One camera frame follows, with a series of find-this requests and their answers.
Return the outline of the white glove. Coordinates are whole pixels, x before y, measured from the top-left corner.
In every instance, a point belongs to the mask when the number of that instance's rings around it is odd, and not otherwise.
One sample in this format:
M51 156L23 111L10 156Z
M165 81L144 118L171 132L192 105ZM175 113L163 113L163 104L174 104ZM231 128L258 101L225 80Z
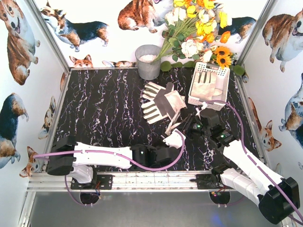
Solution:
M182 123L182 121L180 121L179 118L180 118L180 111L178 111L174 115L174 117L172 118L171 122L168 124L168 127L165 130L165 134L167 136L169 136L171 134L171 132Z

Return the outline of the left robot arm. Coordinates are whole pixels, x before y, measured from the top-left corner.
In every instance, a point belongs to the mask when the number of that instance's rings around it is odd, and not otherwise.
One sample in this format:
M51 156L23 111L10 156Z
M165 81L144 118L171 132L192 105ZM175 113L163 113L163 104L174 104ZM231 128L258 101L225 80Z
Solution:
M180 136L169 136L155 146L136 144L107 148L87 145L77 142L74 136L67 136L53 143L47 173L70 176L78 183L86 184L95 180L97 166L131 171L162 171L178 162L183 145Z

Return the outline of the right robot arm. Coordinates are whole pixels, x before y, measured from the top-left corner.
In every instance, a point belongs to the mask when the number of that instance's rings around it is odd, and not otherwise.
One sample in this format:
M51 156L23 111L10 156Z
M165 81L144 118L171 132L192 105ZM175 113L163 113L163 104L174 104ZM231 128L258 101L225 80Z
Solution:
M197 110L181 127L188 139L206 139L209 145L232 161L240 170L221 164L211 170L210 181L217 186L235 189L255 203L261 214L272 224L299 213L299 186L295 179L285 179L268 168L246 149L232 131L225 128L216 111Z

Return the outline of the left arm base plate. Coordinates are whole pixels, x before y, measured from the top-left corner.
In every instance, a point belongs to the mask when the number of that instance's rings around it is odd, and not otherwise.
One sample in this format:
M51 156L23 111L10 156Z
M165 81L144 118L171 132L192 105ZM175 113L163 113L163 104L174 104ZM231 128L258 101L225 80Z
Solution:
M113 184L113 175L96 175L90 183L79 183L76 179L72 178L72 190L111 190Z

